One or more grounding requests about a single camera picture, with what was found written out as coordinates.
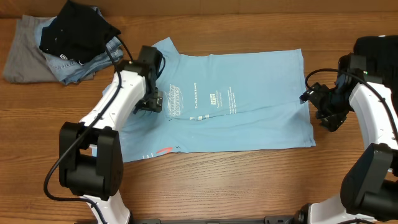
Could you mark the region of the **light blue printed t-shirt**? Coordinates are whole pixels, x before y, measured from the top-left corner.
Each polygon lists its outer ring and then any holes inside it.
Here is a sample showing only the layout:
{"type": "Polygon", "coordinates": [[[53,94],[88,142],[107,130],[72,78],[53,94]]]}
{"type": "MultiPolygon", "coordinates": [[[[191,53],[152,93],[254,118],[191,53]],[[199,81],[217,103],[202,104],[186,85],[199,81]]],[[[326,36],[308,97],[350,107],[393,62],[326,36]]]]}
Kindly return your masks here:
{"type": "Polygon", "coordinates": [[[170,152],[289,149],[315,145],[301,50],[189,56],[171,39],[156,85],[159,113],[131,114],[120,130],[124,162],[170,152]]]}

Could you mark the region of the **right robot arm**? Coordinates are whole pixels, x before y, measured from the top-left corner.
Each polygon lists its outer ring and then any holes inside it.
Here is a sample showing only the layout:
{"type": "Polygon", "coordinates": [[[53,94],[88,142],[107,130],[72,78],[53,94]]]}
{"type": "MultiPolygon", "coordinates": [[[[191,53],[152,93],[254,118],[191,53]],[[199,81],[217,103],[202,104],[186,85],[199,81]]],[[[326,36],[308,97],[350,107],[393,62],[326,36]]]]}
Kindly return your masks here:
{"type": "Polygon", "coordinates": [[[367,59],[350,53],[335,69],[333,88],[314,83],[300,102],[316,107],[316,118],[330,132],[336,131],[355,113],[364,152],[345,175],[340,193],[323,202],[303,206],[290,223],[375,223],[397,219],[397,115],[391,90],[382,75],[369,69],[367,59]]]}

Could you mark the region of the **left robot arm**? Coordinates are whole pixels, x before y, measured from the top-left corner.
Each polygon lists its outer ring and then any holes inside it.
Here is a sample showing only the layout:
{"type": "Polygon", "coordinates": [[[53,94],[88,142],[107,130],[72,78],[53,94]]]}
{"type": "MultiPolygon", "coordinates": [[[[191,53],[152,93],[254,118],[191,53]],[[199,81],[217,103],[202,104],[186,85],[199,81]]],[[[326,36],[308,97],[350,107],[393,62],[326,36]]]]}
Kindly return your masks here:
{"type": "Polygon", "coordinates": [[[121,198],[123,156],[119,131],[131,113],[162,110],[156,87],[165,66],[162,53],[143,46],[133,61],[122,61],[97,105],[78,123],[66,122],[59,134],[59,182],[87,203],[96,223],[133,223],[121,198]]]}

